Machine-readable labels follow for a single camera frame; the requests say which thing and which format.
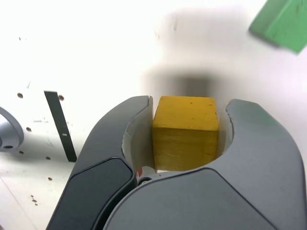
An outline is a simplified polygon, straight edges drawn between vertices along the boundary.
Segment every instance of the green block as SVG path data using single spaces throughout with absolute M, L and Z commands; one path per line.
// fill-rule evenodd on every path
M 307 0 L 268 0 L 249 30 L 299 53 L 307 45 Z

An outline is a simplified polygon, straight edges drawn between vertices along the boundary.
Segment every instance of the yellow wooden cube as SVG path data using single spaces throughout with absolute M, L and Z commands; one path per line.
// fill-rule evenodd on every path
M 156 169 L 184 171 L 216 157 L 218 120 L 213 98 L 160 98 L 153 120 Z

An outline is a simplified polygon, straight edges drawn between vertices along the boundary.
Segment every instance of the gray metal part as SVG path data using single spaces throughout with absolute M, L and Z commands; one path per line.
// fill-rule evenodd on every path
M 211 219 L 224 223 L 212 222 L 207 226 L 211 230 L 270 229 L 266 224 L 257 225 L 263 221 L 261 218 L 254 227 L 247 227 L 242 219 L 233 225 L 231 219 L 240 215 L 254 223 L 258 217 L 251 212 L 253 207 L 276 229 L 306 230 L 304 166 L 290 134 L 256 103 L 232 100 L 226 111 L 228 143 L 220 158 L 196 170 L 165 174 L 166 177 L 161 174 L 162 179 L 152 177 L 152 181 L 134 189 L 117 205 L 104 229 L 206 229 Z M 234 190 L 221 189 L 218 178 L 208 179 L 208 169 L 217 171 Z M 235 192 L 245 205 L 242 200 L 229 202 L 228 195 Z M 233 216 L 231 211 L 218 214 L 217 203 L 221 211 L 232 210 L 239 216 Z M 255 215 L 255 219 L 248 219 L 251 216 L 245 217 L 245 213 Z
M 109 159 L 74 175 L 64 190 L 49 230 L 91 230 L 109 199 L 133 172 L 121 159 Z
M 18 121 L 0 107 L 0 151 L 16 149 L 24 140 L 24 132 Z
M 202 168 L 133 190 L 104 230 L 275 229 L 218 173 Z
M 127 126 L 148 105 L 148 96 L 132 97 L 104 115 L 86 139 L 71 175 L 110 157 L 124 159 L 122 141 Z
M 256 103 L 226 107 L 233 140 L 206 165 L 215 169 L 279 230 L 306 230 L 304 166 L 288 131 Z
M 142 140 L 147 144 L 142 145 L 142 150 L 152 151 L 151 108 L 151 97 L 133 97 L 97 122 L 72 170 L 48 230 L 103 228 L 115 205 L 137 186 L 132 165 L 127 164 L 122 153 L 125 131 L 134 127 L 135 132 L 142 132 L 145 126 Z M 130 140 L 133 142 L 137 137 L 132 135 Z
M 153 98 L 128 124 L 122 141 L 123 154 L 130 166 L 137 171 L 143 166 L 154 169 L 152 142 Z

